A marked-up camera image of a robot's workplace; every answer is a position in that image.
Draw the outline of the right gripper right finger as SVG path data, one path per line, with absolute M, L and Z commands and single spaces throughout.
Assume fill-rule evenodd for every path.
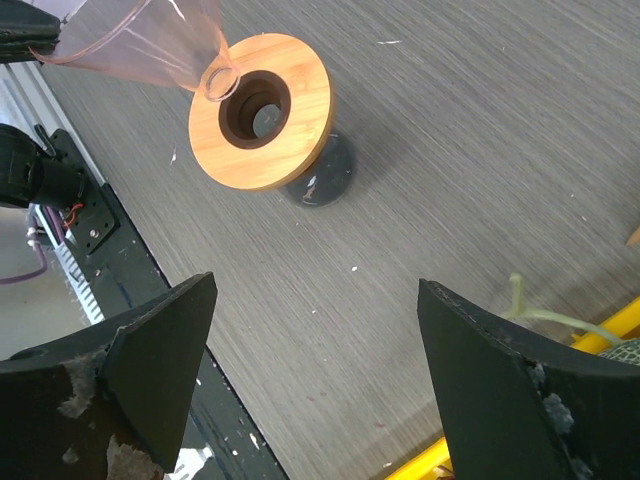
M 417 315 L 459 479 L 635 479 L 639 370 L 419 283 Z M 549 417 L 556 394 L 571 420 Z

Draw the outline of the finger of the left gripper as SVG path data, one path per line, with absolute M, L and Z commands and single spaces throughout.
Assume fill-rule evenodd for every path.
M 34 61 L 35 53 L 51 54 L 58 43 L 61 22 L 54 15 L 19 0 L 1 0 L 1 62 Z

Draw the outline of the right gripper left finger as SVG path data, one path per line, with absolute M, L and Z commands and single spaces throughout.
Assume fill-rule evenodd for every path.
M 1 364 L 5 479 L 171 473 L 217 299 L 211 273 Z

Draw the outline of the pink glass dripper cone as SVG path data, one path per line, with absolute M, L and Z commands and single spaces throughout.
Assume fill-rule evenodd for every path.
M 62 1 L 71 6 L 43 63 L 202 93 L 214 102 L 237 88 L 216 1 Z

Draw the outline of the round wooden dripper stand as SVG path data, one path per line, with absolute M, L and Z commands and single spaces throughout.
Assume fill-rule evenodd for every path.
M 319 159 L 334 118 L 325 64 L 287 34 L 246 38 L 229 50 L 240 76 L 220 102 L 197 93 L 188 132 L 199 166 L 235 190 L 264 191 L 298 179 Z

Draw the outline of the glass coffee carafe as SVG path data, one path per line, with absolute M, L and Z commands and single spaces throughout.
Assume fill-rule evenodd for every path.
M 350 140 L 334 131 L 312 165 L 279 192 L 305 208 L 325 207 L 347 192 L 355 172 L 356 156 Z

